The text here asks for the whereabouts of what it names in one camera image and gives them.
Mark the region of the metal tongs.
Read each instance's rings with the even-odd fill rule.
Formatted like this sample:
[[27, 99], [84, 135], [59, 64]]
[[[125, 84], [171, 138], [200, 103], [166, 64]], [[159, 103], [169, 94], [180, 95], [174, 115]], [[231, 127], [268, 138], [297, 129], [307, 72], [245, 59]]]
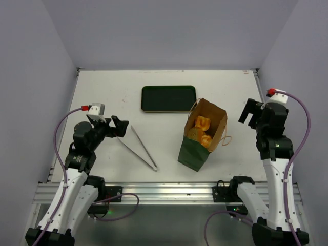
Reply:
[[147, 155], [147, 158], [150, 162], [145, 160], [142, 156], [139, 155], [139, 153], [135, 152], [134, 149], [130, 148], [126, 143], [124, 143], [121, 138], [118, 138], [118, 142], [121, 143], [130, 153], [132, 153], [138, 160], [140, 160], [145, 166], [147, 166], [149, 169], [151, 169], [153, 172], [159, 171], [159, 166], [155, 162], [154, 158], [152, 157], [151, 153], [143, 143], [142, 139], [140, 138], [139, 134], [137, 133], [136, 129], [133, 126], [130, 126], [132, 133], [136, 137], [138, 144], [142, 148], [142, 150]]

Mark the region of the orange waffle bread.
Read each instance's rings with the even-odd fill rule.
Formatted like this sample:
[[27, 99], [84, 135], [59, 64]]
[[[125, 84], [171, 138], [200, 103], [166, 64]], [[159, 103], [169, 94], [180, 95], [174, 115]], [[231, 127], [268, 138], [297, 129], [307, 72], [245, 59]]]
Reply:
[[211, 124], [211, 119], [198, 115], [195, 118], [195, 127], [196, 128], [200, 128], [202, 131], [207, 131], [210, 128], [210, 124]]

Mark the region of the green paper bag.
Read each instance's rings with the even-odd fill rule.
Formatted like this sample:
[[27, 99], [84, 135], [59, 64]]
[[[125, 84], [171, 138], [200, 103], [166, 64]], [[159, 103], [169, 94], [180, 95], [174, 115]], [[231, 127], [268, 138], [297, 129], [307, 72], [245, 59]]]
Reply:
[[226, 110], [206, 99], [198, 99], [188, 114], [178, 162], [198, 172], [219, 144], [228, 145]]

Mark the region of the sliced toast bread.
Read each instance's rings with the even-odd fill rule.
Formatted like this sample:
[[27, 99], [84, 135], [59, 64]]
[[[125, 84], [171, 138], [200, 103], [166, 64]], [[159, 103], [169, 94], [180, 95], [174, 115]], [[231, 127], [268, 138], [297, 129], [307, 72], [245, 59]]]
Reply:
[[201, 142], [203, 130], [201, 128], [193, 127], [187, 133], [187, 138], [193, 141]]

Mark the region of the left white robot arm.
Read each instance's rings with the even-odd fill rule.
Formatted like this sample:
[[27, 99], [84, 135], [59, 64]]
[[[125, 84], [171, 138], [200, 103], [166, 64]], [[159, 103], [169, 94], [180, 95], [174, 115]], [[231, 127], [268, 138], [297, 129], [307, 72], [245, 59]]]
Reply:
[[124, 137], [129, 123], [117, 116], [87, 118], [74, 127], [63, 179], [38, 226], [27, 230], [28, 245], [74, 245], [76, 230], [88, 209], [106, 197], [105, 180], [90, 175], [95, 150], [106, 137]]

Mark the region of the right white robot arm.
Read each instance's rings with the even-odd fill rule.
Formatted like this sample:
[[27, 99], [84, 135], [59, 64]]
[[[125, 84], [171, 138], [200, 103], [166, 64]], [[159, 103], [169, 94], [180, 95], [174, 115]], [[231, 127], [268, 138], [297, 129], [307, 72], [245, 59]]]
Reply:
[[249, 126], [256, 130], [256, 147], [268, 183], [268, 204], [250, 177], [233, 177], [228, 189], [229, 197], [242, 200], [248, 210], [255, 245], [307, 245], [310, 241], [309, 234], [301, 229], [295, 208], [291, 162], [294, 149], [284, 135], [288, 112], [281, 103], [264, 104], [249, 98], [239, 119], [243, 123], [252, 115]]

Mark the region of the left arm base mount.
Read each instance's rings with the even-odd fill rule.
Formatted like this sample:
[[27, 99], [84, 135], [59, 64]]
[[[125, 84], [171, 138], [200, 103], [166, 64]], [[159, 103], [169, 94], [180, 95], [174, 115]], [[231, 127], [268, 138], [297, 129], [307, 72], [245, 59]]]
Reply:
[[[111, 198], [121, 193], [122, 186], [108, 186], [106, 187], [106, 190], [96, 198], [95, 201]], [[115, 198], [111, 201], [92, 204], [87, 211], [88, 215], [95, 218], [104, 218], [109, 213], [110, 202], [121, 202], [121, 197]]]

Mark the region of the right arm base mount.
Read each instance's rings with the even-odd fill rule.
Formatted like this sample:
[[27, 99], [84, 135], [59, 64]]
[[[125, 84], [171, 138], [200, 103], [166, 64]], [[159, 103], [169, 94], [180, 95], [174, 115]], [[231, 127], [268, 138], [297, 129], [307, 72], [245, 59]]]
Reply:
[[248, 215], [248, 210], [242, 200], [233, 193], [230, 186], [223, 180], [217, 181], [216, 185], [212, 187], [213, 201], [225, 203], [225, 208], [229, 214], [236, 217], [234, 213], [241, 215]]

